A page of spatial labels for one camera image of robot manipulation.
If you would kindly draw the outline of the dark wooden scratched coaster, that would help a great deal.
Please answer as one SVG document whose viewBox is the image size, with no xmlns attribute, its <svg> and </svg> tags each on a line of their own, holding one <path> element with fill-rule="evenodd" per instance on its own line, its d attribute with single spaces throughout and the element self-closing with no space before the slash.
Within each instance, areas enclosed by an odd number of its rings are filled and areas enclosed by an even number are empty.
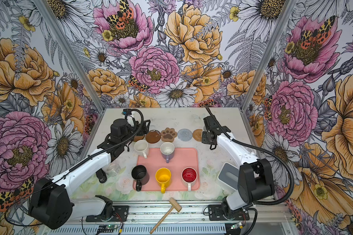
<svg viewBox="0 0 353 235">
<path fill-rule="evenodd" d="M 146 134 L 145 139 L 149 144 L 155 144 L 161 140 L 161 133 L 157 130 L 151 130 Z"/>
</svg>

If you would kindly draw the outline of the woven rattan round coaster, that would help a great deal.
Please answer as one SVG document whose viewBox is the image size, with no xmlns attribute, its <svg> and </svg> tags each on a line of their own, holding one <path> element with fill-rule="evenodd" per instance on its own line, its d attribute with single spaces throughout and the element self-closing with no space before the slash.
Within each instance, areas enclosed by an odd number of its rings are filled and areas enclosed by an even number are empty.
<svg viewBox="0 0 353 235">
<path fill-rule="evenodd" d="M 203 129 L 196 129 L 193 132 L 193 138 L 197 142 L 201 142 L 202 141 L 202 135 L 203 135 Z"/>
</svg>

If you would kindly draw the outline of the white speckled mug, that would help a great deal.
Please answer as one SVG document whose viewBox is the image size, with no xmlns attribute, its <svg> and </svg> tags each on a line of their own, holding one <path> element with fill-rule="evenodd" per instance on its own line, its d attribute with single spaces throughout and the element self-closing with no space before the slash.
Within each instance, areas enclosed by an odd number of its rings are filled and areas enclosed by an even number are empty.
<svg viewBox="0 0 353 235">
<path fill-rule="evenodd" d="M 139 140 L 135 143 L 134 150 L 139 156 L 143 156 L 147 159 L 149 155 L 149 144 L 146 140 Z"/>
</svg>

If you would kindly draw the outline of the grey-blue woven round coaster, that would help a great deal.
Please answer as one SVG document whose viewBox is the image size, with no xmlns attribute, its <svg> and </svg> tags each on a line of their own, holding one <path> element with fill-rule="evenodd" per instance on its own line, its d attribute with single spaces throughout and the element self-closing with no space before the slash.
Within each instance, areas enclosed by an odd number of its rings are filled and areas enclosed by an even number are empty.
<svg viewBox="0 0 353 235">
<path fill-rule="evenodd" d="M 181 129 L 178 131 L 177 137 L 183 142 L 188 142 L 193 138 L 193 133 L 189 129 Z"/>
</svg>

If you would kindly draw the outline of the cork paw print coaster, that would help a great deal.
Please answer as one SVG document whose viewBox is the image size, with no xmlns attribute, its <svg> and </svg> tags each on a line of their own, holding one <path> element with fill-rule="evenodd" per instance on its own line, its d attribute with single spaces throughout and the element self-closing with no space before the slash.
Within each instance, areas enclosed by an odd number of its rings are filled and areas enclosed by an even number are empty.
<svg viewBox="0 0 353 235">
<path fill-rule="evenodd" d="M 172 143 L 177 137 L 177 132 L 175 131 L 174 128 L 167 127 L 166 129 L 162 130 L 160 133 L 161 133 L 161 140 L 163 142 Z"/>
</svg>

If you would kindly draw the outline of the purple mug white inside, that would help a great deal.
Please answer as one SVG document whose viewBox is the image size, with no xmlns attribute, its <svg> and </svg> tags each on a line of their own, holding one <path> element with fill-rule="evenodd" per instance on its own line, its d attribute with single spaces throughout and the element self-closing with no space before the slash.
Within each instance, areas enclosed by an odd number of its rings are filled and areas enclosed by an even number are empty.
<svg viewBox="0 0 353 235">
<path fill-rule="evenodd" d="M 166 163 L 170 163 L 175 154 L 175 146 L 173 143 L 165 142 L 161 145 L 160 151 Z"/>
</svg>

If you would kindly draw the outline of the black mug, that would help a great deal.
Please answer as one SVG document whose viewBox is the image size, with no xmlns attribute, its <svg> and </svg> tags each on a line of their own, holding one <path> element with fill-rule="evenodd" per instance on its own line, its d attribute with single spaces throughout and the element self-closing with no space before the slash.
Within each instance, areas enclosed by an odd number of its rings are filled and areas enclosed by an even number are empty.
<svg viewBox="0 0 353 235">
<path fill-rule="evenodd" d="M 133 168 L 131 172 L 131 176 L 135 181 L 135 190 L 140 192 L 144 185 L 146 185 L 149 180 L 150 176 L 145 166 L 137 165 Z"/>
</svg>

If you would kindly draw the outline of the white mug red inside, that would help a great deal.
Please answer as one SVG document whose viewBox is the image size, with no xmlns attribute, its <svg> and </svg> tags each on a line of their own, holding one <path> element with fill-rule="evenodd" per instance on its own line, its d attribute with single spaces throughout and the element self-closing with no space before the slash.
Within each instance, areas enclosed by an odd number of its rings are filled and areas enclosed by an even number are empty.
<svg viewBox="0 0 353 235">
<path fill-rule="evenodd" d="M 183 184 L 187 187 L 187 190 L 191 192 L 192 187 L 195 185 L 197 181 L 198 174 L 194 168 L 187 167 L 182 171 L 181 178 L 182 178 Z"/>
</svg>

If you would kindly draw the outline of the plain brown wooden coaster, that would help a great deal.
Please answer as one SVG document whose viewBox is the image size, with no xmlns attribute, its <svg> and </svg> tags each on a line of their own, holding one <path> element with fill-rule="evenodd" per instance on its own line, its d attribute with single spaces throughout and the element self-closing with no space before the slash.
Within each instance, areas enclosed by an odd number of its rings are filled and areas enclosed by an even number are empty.
<svg viewBox="0 0 353 235">
<path fill-rule="evenodd" d="M 145 135 L 135 136 L 134 139 L 133 139 L 133 141 L 134 141 L 134 142 L 137 142 L 137 141 L 139 141 L 139 140 L 143 140 L 144 138 L 145 138 Z"/>
</svg>

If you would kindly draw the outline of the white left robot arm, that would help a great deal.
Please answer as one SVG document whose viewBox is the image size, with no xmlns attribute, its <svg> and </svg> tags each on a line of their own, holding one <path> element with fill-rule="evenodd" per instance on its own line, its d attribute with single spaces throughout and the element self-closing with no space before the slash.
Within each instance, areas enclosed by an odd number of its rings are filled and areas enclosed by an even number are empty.
<svg viewBox="0 0 353 235">
<path fill-rule="evenodd" d="M 34 187 L 28 213 L 51 229 L 57 229 L 70 219 L 95 217 L 110 220 L 114 215 L 112 200 L 102 195 L 72 200 L 71 196 L 88 178 L 95 175 L 100 183 L 107 181 L 105 169 L 115 161 L 137 136 L 149 132 L 150 120 L 119 118 L 110 126 L 110 133 L 97 149 L 81 162 L 54 176 L 42 178 Z"/>
</svg>

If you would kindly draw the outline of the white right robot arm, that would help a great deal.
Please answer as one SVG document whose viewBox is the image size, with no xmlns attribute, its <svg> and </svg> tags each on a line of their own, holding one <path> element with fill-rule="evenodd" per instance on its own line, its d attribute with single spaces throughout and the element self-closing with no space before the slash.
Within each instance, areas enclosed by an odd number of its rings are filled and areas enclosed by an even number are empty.
<svg viewBox="0 0 353 235">
<path fill-rule="evenodd" d="M 210 145 L 210 150 L 220 147 L 235 161 L 238 167 L 237 189 L 223 199 L 223 215 L 235 218 L 244 209 L 259 200 L 272 196 L 275 185 L 271 164 L 266 159 L 259 159 L 254 149 L 239 143 L 226 126 L 221 126 L 214 115 L 204 118 L 206 131 L 202 134 L 202 143 Z"/>
</svg>

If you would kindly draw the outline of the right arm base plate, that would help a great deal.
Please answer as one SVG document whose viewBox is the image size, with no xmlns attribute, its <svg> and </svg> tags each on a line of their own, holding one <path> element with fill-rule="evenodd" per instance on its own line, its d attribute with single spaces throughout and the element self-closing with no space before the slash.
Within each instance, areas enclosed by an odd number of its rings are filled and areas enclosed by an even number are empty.
<svg viewBox="0 0 353 235">
<path fill-rule="evenodd" d="M 242 208 L 231 210 L 228 206 L 222 205 L 209 205 L 208 216 L 210 221 L 248 221 L 250 216 L 247 211 Z"/>
</svg>

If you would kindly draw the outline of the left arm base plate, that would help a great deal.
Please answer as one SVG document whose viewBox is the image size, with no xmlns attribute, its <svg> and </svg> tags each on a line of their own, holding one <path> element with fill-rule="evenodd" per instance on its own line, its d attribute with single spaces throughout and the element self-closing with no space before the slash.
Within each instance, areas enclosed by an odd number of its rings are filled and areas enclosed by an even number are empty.
<svg viewBox="0 0 353 235">
<path fill-rule="evenodd" d="M 99 215 L 90 215 L 85 219 L 86 222 L 126 222 L 129 206 L 119 205 L 104 209 Z"/>
</svg>

